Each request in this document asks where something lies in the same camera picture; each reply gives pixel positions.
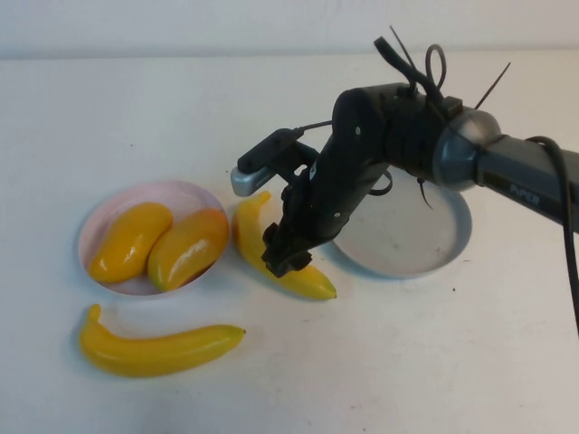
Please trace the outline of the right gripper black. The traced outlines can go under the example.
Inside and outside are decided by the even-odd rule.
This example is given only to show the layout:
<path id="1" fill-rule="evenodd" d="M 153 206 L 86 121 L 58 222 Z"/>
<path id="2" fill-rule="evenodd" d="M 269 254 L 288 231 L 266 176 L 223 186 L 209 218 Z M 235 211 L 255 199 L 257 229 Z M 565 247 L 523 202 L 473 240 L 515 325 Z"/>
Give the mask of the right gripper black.
<path id="1" fill-rule="evenodd" d="M 313 175 L 306 172 L 283 190 L 281 220 L 262 235 L 261 259 L 276 278 L 304 269 L 312 261 L 308 250 L 336 238 L 389 164 L 375 158 L 320 156 L 311 168 Z"/>

